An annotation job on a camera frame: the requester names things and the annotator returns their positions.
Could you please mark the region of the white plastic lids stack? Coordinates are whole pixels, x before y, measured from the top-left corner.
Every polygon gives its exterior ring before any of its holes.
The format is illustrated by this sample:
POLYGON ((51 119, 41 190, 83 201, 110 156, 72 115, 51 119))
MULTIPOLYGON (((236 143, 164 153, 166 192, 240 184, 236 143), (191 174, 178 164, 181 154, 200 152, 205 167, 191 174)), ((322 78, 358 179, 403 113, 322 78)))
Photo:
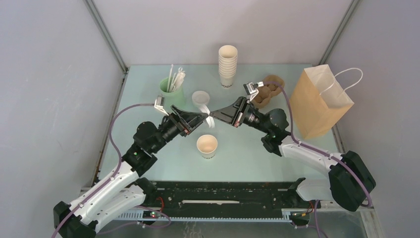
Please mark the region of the white plastic lids stack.
POLYGON ((208 105, 210 102, 210 95, 206 91, 195 91, 192 94, 192 102, 195 106, 208 105))

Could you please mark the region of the brown pulp cup carrier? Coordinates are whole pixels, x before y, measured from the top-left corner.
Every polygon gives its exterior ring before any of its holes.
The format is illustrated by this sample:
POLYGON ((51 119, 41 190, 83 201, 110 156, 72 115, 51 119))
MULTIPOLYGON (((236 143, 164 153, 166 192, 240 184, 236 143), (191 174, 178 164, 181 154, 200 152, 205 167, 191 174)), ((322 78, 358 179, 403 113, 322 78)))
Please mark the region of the brown pulp cup carrier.
POLYGON ((271 98, 282 93, 282 90, 277 84, 270 82, 276 82, 280 84, 283 88, 285 86, 284 80, 281 77, 273 74, 266 76, 263 79, 263 82, 265 83, 265 85, 263 87, 258 88, 259 93, 252 100, 253 105, 257 109, 264 108, 269 104, 271 98))

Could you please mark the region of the single white paper cup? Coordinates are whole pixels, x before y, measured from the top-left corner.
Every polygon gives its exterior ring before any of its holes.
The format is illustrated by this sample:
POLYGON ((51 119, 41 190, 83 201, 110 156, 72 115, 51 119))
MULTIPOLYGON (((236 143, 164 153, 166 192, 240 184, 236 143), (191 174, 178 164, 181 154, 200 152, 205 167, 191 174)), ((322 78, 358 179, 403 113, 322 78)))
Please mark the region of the single white paper cup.
POLYGON ((213 135, 205 134, 198 138, 196 146, 203 158, 211 159, 215 156, 218 141, 213 135))

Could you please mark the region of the stack of paper cups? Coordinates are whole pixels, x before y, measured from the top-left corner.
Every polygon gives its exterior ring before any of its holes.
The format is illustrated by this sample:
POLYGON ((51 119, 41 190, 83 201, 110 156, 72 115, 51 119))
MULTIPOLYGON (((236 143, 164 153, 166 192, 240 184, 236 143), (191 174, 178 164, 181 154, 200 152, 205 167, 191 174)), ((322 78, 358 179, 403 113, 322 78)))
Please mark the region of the stack of paper cups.
POLYGON ((232 45, 224 45, 218 50, 218 72, 223 88, 233 85, 237 70, 238 50, 232 45))

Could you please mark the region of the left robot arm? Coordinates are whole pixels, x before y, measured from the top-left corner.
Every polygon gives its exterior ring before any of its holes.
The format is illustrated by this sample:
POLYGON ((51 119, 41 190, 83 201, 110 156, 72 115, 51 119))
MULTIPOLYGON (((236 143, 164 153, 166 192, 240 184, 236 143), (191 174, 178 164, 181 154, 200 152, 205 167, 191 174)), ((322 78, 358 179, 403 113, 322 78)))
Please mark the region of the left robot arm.
POLYGON ((158 160, 155 154, 177 135, 187 136, 209 116, 206 112, 187 112, 171 106, 172 113, 165 113, 161 124, 151 121, 138 125, 134 143, 125 154, 117 151, 116 167, 84 195, 67 204, 63 201, 53 209, 55 231, 52 237, 61 235, 73 238, 80 235, 93 238, 99 223, 91 214, 96 213, 127 185, 138 180, 158 160))

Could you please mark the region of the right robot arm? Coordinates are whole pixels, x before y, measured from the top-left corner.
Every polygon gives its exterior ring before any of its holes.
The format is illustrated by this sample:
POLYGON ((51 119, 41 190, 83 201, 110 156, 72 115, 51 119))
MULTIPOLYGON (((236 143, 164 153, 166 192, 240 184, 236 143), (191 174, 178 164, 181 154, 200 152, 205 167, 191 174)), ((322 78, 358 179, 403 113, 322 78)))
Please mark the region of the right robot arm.
POLYGON ((287 131, 289 123, 283 109, 261 113, 241 96, 232 105, 210 112, 210 116, 234 127, 242 124, 265 133, 265 150, 280 157, 304 163, 329 180, 332 199, 348 211, 371 207, 370 193, 376 182, 358 153, 331 153, 298 140, 287 131))

